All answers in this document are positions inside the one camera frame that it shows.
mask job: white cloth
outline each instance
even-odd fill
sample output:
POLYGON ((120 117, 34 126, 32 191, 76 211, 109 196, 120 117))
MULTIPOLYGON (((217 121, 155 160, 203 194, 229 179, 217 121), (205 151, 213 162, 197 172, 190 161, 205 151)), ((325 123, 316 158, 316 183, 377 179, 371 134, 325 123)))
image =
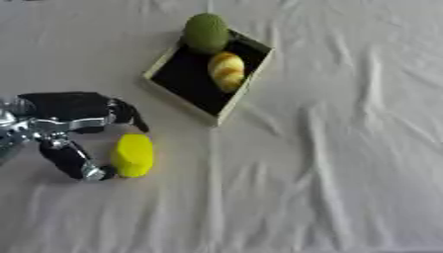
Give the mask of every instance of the white cloth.
MULTIPOLYGON (((2 95, 134 103, 156 163, 144 178, 76 183, 28 146, 0 168, 0 251, 443 251, 442 4, 1 1, 2 95), (139 81, 206 11, 275 47, 219 128, 139 81)), ((126 130, 75 138, 106 160, 126 130)))

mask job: green ball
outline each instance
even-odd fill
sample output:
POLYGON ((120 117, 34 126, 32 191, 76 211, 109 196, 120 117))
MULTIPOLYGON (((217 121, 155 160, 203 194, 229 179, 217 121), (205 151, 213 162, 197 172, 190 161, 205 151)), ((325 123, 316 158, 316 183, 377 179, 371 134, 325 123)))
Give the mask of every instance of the green ball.
POLYGON ((220 52, 226 47, 228 39, 227 24, 217 15, 199 14, 186 23, 184 41, 196 52, 207 54, 220 52))

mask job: wooden box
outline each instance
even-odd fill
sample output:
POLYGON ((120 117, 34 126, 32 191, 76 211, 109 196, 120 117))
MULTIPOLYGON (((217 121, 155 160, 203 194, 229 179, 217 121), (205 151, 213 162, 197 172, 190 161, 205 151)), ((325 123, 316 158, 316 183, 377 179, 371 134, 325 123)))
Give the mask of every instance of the wooden box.
POLYGON ((180 105, 219 126, 239 100, 247 93, 254 78, 270 58, 272 48, 236 31, 225 51, 240 56, 245 63, 245 79, 234 93, 224 93, 208 73, 210 55, 191 51, 181 40, 169 48, 143 74, 149 85, 174 98, 180 105))

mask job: yellow foam block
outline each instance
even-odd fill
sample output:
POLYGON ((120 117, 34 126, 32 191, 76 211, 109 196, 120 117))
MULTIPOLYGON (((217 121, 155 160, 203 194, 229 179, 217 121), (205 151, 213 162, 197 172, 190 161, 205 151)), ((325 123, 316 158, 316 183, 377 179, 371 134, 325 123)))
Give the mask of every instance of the yellow foam block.
POLYGON ((111 163, 122 177, 144 176, 153 165, 153 147, 144 134, 124 134, 111 154, 111 163))

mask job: metal robot hand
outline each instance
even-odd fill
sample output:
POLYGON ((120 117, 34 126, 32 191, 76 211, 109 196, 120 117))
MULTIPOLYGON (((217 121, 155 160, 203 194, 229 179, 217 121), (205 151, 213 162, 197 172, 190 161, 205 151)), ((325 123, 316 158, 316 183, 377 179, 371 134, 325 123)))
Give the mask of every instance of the metal robot hand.
POLYGON ((110 124, 132 124, 148 132, 137 109, 94 92, 32 93, 0 103, 0 162, 25 143, 40 143, 40 152, 59 170, 78 180, 113 178, 112 166, 97 166, 70 131, 95 133, 110 124))

